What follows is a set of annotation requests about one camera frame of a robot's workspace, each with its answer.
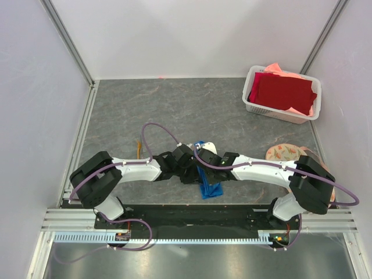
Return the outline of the blue cloth napkin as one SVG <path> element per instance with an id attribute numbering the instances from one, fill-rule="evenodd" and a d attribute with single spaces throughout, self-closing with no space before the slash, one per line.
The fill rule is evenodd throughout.
<path id="1" fill-rule="evenodd" d="M 211 142 L 198 141 L 194 143 L 194 146 L 204 144 L 206 144 L 207 150 L 211 151 L 215 155 L 217 154 L 216 146 Z M 199 189 L 202 199 L 215 198 L 223 195 L 221 183 L 210 184 L 204 170 L 198 166 L 197 171 L 199 174 Z"/>

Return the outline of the orange plastic fork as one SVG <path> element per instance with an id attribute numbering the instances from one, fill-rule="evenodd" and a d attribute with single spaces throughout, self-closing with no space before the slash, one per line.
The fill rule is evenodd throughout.
<path id="1" fill-rule="evenodd" d="M 143 147 L 142 147 L 142 141 L 137 141 L 137 159 L 143 159 Z"/>

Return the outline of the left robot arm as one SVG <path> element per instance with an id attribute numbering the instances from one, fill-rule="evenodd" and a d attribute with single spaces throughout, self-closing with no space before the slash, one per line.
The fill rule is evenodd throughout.
<path id="1" fill-rule="evenodd" d="M 120 183 L 165 181 L 176 176 L 183 184 L 200 182 L 191 152 L 163 152 L 146 159 L 119 159 L 107 151 L 98 152 L 70 175 L 73 190 L 69 202 L 80 202 L 84 209 L 95 209 L 106 216 L 114 228 L 127 224 L 124 206 L 112 195 Z"/>

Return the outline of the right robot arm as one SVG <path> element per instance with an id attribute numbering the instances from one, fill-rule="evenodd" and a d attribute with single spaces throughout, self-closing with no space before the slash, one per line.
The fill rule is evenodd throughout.
<path id="1" fill-rule="evenodd" d="M 324 215 L 331 204 L 335 178 L 311 157 L 275 162 L 234 152 L 220 157 L 202 148 L 196 153 L 196 159 L 216 180 L 258 181 L 287 189 L 285 196 L 274 198 L 266 214 L 271 228 L 281 228 L 304 212 Z"/>

